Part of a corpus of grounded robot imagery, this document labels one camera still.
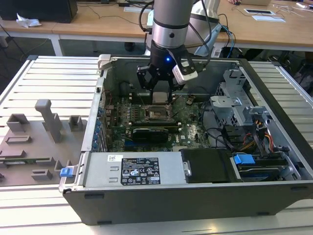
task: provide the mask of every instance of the green circuit board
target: green circuit board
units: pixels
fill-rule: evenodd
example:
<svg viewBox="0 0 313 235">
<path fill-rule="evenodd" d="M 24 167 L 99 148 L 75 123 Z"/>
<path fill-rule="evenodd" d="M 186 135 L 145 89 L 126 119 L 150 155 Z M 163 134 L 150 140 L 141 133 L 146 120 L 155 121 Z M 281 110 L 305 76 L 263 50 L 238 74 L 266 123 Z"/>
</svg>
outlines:
<svg viewBox="0 0 313 235">
<path fill-rule="evenodd" d="M 189 96 L 177 96 L 176 101 L 169 105 L 132 104 L 127 98 L 113 99 L 114 113 L 110 117 L 108 129 L 112 134 L 109 141 L 110 152 L 145 152 L 145 151 L 179 151 L 182 148 L 209 148 L 202 123 L 202 102 L 189 102 Z M 146 126 L 147 122 L 164 121 L 165 116 L 173 126 Z M 132 123 L 143 123 L 144 126 L 133 126 Z M 166 143 L 137 144 L 132 141 L 132 130 L 135 128 L 164 128 L 169 130 Z"/>
</svg>

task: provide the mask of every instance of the computer case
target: computer case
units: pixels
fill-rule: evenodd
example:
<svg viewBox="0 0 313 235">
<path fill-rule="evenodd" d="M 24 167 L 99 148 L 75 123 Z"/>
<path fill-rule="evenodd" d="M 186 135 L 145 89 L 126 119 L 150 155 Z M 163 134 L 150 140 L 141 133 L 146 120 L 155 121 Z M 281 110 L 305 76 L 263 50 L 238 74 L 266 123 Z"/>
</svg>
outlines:
<svg viewBox="0 0 313 235">
<path fill-rule="evenodd" d="M 0 0 L 0 16 L 16 20 L 18 13 L 28 19 L 70 23 L 77 12 L 76 0 Z"/>
</svg>

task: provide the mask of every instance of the robotic arm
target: robotic arm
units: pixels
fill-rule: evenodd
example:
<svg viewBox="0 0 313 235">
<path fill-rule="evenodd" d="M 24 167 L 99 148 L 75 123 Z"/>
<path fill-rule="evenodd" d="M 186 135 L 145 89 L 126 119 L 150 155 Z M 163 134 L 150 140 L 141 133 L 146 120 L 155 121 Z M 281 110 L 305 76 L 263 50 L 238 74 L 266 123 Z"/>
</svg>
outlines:
<svg viewBox="0 0 313 235">
<path fill-rule="evenodd" d="M 204 70 L 203 64 L 195 64 L 192 61 L 184 46 L 193 2 L 193 0 L 154 1 L 150 62 L 148 66 L 137 68 L 140 85 L 143 89 L 150 90 L 151 98 L 158 81 L 168 81 L 171 98 L 173 91 L 181 90 L 187 81 L 198 77 L 198 72 Z M 145 79 L 147 72 L 152 77 L 150 81 Z"/>
</svg>

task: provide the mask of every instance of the desk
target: desk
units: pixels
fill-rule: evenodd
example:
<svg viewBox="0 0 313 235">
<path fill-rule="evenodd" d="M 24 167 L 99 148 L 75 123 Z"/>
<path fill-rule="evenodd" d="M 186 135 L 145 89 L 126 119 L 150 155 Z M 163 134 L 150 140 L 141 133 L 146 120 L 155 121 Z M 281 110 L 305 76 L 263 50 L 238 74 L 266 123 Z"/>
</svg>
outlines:
<svg viewBox="0 0 313 235">
<path fill-rule="evenodd" d="M 269 6 L 235 6 L 226 1 L 220 4 L 218 13 L 227 15 L 229 29 L 237 38 L 236 47 L 313 51 L 313 34 L 312 27 L 310 27 L 313 21 L 313 12 L 295 10 L 297 14 L 304 17 L 289 12 L 278 12 L 279 9 L 273 6 L 273 3 L 299 8 L 295 2 L 277 0 L 273 0 Z M 286 23 L 256 21 L 252 17 L 244 16 L 236 9 L 246 15 L 253 14 L 248 14 L 244 9 L 262 9 L 270 10 L 274 13 L 278 12 L 282 15 L 277 14 L 274 17 L 285 18 Z M 226 25 L 224 16 L 220 17 L 221 22 Z M 227 34 L 220 33 L 215 44 L 215 49 L 222 48 L 227 40 Z"/>
<path fill-rule="evenodd" d="M 100 18 L 92 11 L 102 16 L 119 16 Z M 145 34 L 138 24 L 139 13 L 124 12 L 123 7 L 92 6 L 79 3 L 78 12 L 72 23 L 41 22 L 39 27 L 24 28 L 15 21 L 3 21 L 2 26 L 12 37 L 47 38 L 50 39 L 56 56 L 63 56 L 59 40 L 89 40 L 143 43 Z M 143 14 L 142 22 L 147 21 L 148 14 Z M 0 29 L 0 36 L 7 36 Z"/>
<path fill-rule="evenodd" d="M 280 5 L 296 6 L 295 2 L 275 1 Z M 219 14 L 224 13 L 228 17 L 229 28 L 235 33 L 236 47 L 259 48 L 275 50 L 313 51 L 313 34 L 310 25 L 313 20 L 313 12 L 296 10 L 300 17 L 289 12 L 282 12 L 286 23 L 256 21 L 252 17 L 242 15 L 238 10 L 244 12 L 245 8 L 268 9 L 277 12 L 273 6 L 234 6 L 223 0 L 219 7 Z M 124 12 L 124 8 L 113 6 L 91 6 L 99 16 L 121 16 L 133 23 L 118 17 L 105 17 L 99 19 L 89 8 L 82 7 L 87 4 L 79 3 L 78 12 L 71 24 L 42 22 L 40 27 L 29 29 L 19 26 L 15 21 L 4 21 L 3 26 L 14 37 L 48 38 L 57 56 L 62 56 L 60 39 L 91 40 L 91 41 L 115 41 L 115 42 L 144 42 L 145 34 L 139 26 L 139 13 Z M 143 14 L 142 21 L 146 22 L 147 14 Z M 227 42 L 226 33 L 220 33 L 215 43 L 215 51 L 224 47 Z"/>
</svg>

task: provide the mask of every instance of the open computer chassis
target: open computer chassis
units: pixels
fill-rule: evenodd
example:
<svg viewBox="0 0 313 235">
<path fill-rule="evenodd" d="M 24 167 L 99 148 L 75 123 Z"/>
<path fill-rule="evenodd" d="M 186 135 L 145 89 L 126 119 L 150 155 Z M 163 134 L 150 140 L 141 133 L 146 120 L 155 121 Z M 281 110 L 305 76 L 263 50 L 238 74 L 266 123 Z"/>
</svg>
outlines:
<svg viewBox="0 0 313 235">
<path fill-rule="evenodd" d="M 75 180 L 60 183 L 84 223 L 273 215 L 312 196 L 313 151 L 246 60 L 212 60 L 171 102 L 166 83 L 140 88 L 148 60 L 99 58 Z"/>
</svg>

